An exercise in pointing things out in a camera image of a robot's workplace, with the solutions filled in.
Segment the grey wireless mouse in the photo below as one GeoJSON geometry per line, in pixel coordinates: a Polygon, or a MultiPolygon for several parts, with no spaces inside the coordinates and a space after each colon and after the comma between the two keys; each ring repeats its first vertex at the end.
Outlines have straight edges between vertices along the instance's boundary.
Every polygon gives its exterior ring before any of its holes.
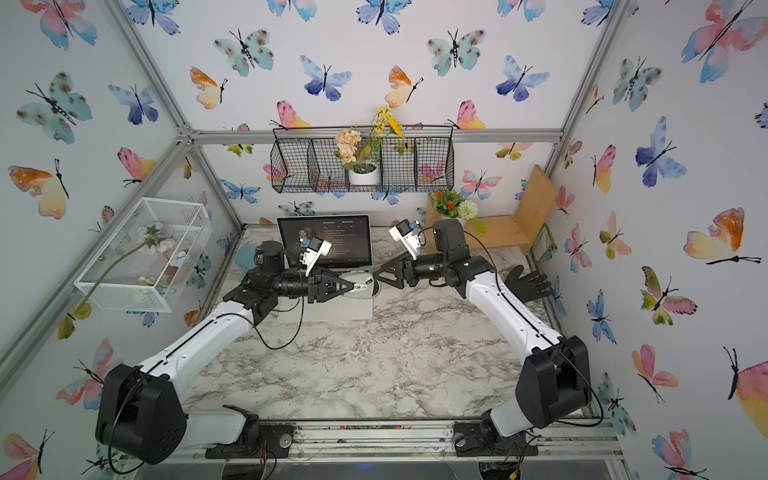
{"type": "Polygon", "coordinates": [[[341,277],[353,284],[353,289],[344,294],[355,299],[375,298],[380,292],[378,281],[368,272],[347,272],[341,277]]]}

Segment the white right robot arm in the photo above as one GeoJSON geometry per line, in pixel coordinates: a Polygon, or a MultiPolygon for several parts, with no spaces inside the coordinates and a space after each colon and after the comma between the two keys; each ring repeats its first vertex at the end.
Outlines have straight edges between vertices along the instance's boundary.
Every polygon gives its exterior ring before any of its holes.
{"type": "Polygon", "coordinates": [[[545,428],[589,405],[592,384],[586,345],[539,320],[501,281],[489,256],[470,253],[459,221],[433,226],[435,254],[421,254],[409,220],[389,229],[406,252],[387,261],[374,278],[398,289],[440,280],[477,307],[497,327],[522,362],[514,397],[490,410],[491,431],[501,438],[545,428]]]}

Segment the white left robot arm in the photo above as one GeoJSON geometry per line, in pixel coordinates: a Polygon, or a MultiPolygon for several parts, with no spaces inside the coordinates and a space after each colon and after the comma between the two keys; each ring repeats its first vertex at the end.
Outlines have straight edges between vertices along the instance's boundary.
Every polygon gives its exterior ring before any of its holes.
{"type": "Polygon", "coordinates": [[[257,247],[254,267],[194,328],[137,366],[119,364],[103,380],[95,437],[112,454],[156,465],[175,451],[222,447],[251,456],[263,442],[257,414],[240,407],[188,413],[180,396],[198,374],[234,340],[255,329],[282,297],[324,303],[358,290],[334,272],[284,265],[282,244],[257,247]]]}

